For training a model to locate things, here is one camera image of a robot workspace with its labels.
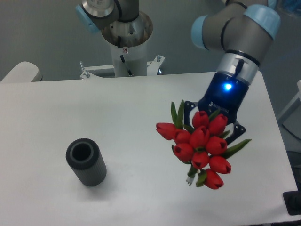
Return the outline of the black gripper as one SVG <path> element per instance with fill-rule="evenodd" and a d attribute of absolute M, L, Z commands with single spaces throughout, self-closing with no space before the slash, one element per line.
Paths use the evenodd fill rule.
<path fill-rule="evenodd" d="M 246 132 L 245 127 L 237 121 L 237 111 L 248 89 L 247 84 L 236 78 L 224 73 L 215 73 L 204 97 L 199 102 L 184 102 L 184 125 L 195 128 L 191 124 L 190 113 L 196 107 L 207 113 L 219 109 L 220 113 L 228 118 L 228 122 L 234 122 L 232 134 L 225 139 L 227 144 L 231 144 Z"/>

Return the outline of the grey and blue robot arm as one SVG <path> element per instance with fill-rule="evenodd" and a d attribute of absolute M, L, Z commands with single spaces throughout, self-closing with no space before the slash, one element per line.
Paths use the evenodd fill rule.
<path fill-rule="evenodd" d="M 280 26 L 274 0 L 228 0 L 213 16 L 201 16 L 191 28 L 191 40 L 199 48 L 224 51 L 224 56 L 202 99 L 171 107 L 173 123 L 158 125 L 158 132 L 171 138 L 176 129 L 192 131 L 201 118 L 190 119 L 194 108 L 208 116 L 221 113 L 232 124 L 230 144 L 245 132 L 237 111 Z M 158 56 L 147 64 L 147 42 L 153 32 L 150 18 L 136 0 L 84 0 L 75 8 L 83 25 L 100 32 L 111 50 L 116 77 L 156 75 Z"/>

